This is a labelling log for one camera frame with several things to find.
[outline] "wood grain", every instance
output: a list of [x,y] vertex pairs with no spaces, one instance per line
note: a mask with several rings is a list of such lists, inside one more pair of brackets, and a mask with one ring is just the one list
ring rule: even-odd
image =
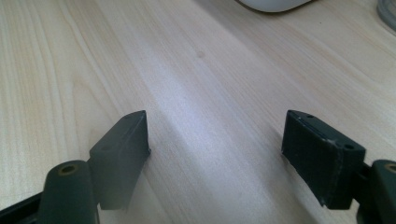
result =
[[396,35],[375,0],[1,1],[0,209],[148,112],[150,156],[103,223],[355,223],[280,155],[288,109],[396,160]]

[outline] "white object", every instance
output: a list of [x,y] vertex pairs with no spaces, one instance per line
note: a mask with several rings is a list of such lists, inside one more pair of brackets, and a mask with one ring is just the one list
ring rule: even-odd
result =
[[240,0],[248,7],[264,12],[280,12],[300,6],[310,0]]

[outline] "wooden desk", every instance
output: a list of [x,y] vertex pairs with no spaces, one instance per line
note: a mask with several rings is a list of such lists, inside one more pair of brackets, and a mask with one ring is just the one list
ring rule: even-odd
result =
[[264,14],[230,0],[2,1],[0,209],[148,112],[152,155],[103,223],[355,223],[280,155],[288,109],[396,160],[396,35],[375,0]]

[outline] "light wood surface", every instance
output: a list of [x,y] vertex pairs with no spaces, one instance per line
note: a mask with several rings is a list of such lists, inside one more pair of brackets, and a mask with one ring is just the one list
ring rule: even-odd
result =
[[0,209],[146,109],[152,154],[103,223],[355,223],[280,147],[288,109],[396,160],[396,35],[375,0],[281,14],[233,0],[0,3]]

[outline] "screw hole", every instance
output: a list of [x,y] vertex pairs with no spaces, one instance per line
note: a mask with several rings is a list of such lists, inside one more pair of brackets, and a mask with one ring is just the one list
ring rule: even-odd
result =
[[353,147],[352,145],[350,145],[350,144],[346,144],[345,147],[346,147],[347,149],[354,149],[354,147]]
[[396,164],[393,163],[388,163],[385,165],[385,167],[391,171],[392,173],[396,174]]
[[62,167],[61,169],[59,169],[58,174],[59,175],[71,175],[77,169],[78,169],[78,166],[75,164],[66,165],[66,166]]

